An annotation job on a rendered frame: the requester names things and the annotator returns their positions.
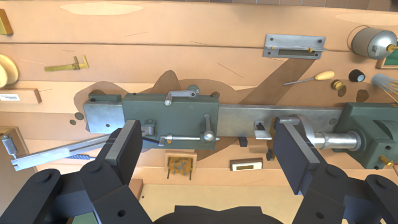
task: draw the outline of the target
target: cream colored wheel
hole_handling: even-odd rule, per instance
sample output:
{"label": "cream colored wheel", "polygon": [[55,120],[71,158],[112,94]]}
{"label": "cream colored wheel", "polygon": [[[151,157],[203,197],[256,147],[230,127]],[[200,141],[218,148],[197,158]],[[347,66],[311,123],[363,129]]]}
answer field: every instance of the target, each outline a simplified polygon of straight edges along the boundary
{"label": "cream colored wheel", "polygon": [[7,72],[3,68],[3,66],[0,65],[0,88],[5,86],[7,84],[8,77],[7,77]]}
{"label": "cream colored wheel", "polygon": [[8,76],[7,84],[13,84],[16,81],[18,81],[19,70],[17,64],[15,64],[15,62],[11,58],[0,54],[0,65],[3,66],[3,68],[7,72]]}

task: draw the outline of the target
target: paper label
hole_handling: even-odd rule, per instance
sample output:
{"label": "paper label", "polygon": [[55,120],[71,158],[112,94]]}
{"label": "paper label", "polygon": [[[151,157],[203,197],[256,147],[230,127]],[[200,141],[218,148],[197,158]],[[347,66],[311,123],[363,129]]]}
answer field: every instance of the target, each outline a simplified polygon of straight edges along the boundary
{"label": "paper label", "polygon": [[19,101],[18,94],[1,94],[0,101]]}

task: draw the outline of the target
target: wire bristles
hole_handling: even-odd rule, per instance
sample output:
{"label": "wire bristles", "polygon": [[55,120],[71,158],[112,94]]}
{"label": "wire bristles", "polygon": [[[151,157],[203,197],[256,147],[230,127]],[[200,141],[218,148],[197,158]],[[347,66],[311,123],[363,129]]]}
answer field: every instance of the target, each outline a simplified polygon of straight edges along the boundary
{"label": "wire bristles", "polygon": [[397,104],[398,101],[390,94],[394,93],[398,95],[398,81],[392,77],[388,77],[384,74],[376,74],[372,78],[372,84],[381,88],[387,95],[389,95]]}

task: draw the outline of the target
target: black cap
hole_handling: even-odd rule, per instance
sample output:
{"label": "black cap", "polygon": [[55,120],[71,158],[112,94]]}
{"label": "black cap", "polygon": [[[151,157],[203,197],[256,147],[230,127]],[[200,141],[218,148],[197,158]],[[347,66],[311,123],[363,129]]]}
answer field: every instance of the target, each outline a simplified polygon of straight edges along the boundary
{"label": "black cap", "polygon": [[365,74],[358,69],[352,70],[349,74],[349,80],[352,82],[362,82],[365,80]]}

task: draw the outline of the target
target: screwdriver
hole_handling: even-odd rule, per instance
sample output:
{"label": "screwdriver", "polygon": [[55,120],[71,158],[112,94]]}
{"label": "screwdriver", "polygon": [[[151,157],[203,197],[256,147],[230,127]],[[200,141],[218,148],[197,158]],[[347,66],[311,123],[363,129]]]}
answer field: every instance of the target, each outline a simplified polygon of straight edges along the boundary
{"label": "screwdriver", "polygon": [[311,78],[311,79],[306,79],[306,80],[301,80],[301,81],[296,81],[296,82],[289,82],[289,83],[285,83],[283,85],[290,85],[290,84],[295,84],[298,82],[305,82],[305,81],[309,81],[309,80],[328,80],[334,77],[334,71],[324,71],[322,73],[317,74],[315,77]]}

